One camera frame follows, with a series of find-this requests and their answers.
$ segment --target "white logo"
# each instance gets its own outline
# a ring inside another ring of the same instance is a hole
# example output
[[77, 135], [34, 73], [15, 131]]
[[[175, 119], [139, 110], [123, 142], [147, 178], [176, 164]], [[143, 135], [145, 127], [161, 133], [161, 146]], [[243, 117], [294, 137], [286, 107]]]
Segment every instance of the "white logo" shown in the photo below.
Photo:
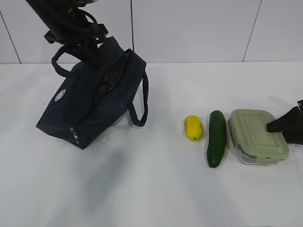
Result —
[[65, 94], [66, 90], [62, 90], [59, 92], [59, 94], [57, 94], [56, 98], [55, 98], [55, 102], [58, 102]]

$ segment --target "zipper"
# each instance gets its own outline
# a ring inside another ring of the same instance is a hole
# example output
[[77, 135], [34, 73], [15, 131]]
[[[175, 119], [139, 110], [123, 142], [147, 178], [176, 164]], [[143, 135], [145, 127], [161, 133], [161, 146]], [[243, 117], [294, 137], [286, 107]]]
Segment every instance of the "zipper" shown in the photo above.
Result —
[[80, 143], [79, 143], [79, 138], [78, 138], [78, 136], [77, 136], [77, 134], [76, 134], [76, 131], [75, 131], [73, 128], [70, 128], [70, 130], [71, 130], [71, 132], [72, 132], [72, 134], [73, 134], [73, 136], [74, 136], [76, 142], [77, 142], [78, 144], [80, 144]]

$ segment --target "plastic container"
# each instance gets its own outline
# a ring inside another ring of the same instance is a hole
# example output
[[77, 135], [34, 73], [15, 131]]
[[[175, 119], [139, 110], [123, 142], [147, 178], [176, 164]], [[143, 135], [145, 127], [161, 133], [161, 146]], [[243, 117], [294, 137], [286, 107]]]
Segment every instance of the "plastic container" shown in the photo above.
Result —
[[272, 166], [286, 159], [289, 147], [281, 132], [267, 132], [273, 115], [262, 110], [235, 110], [228, 120], [232, 142], [242, 163]]

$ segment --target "white wall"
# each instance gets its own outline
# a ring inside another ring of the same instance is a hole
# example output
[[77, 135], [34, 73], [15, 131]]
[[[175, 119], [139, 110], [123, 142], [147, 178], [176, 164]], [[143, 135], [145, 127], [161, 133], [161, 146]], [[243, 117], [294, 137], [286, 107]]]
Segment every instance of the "white wall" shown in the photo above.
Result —
[[14, 50], [13, 43], [9, 38], [5, 24], [1, 17], [0, 12], [0, 63], [17, 64], [20, 63], [18, 56]]
[[263, 0], [245, 61], [303, 61], [303, 1]]
[[[133, 0], [136, 52], [147, 62], [303, 61], [303, 1], [260, 2]], [[48, 29], [26, 1], [0, 0], [0, 10], [21, 62], [49, 63], [60, 45], [43, 38]], [[132, 47], [130, 0], [100, 0], [86, 10]], [[0, 63], [18, 63], [9, 43], [0, 20]]]
[[242, 61], [259, 1], [133, 0], [136, 52], [147, 62]]
[[[49, 44], [44, 35], [46, 25], [25, 0], [0, 0], [0, 9], [9, 27], [12, 40], [22, 63], [48, 63], [59, 49], [59, 44]], [[89, 11], [99, 23], [104, 23], [109, 35], [114, 35], [123, 48], [132, 46], [130, 4], [127, 0], [100, 0]], [[77, 62], [64, 55], [59, 62]]]

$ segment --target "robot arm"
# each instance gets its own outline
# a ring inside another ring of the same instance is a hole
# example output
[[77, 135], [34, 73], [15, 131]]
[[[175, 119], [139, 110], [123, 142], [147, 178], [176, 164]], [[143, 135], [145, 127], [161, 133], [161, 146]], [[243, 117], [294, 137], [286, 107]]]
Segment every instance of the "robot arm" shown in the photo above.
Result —
[[98, 54], [98, 44], [102, 43], [107, 29], [95, 18], [79, 9], [97, 0], [26, 0], [50, 31], [46, 40], [66, 46], [66, 52], [89, 62], [98, 68], [102, 62]]

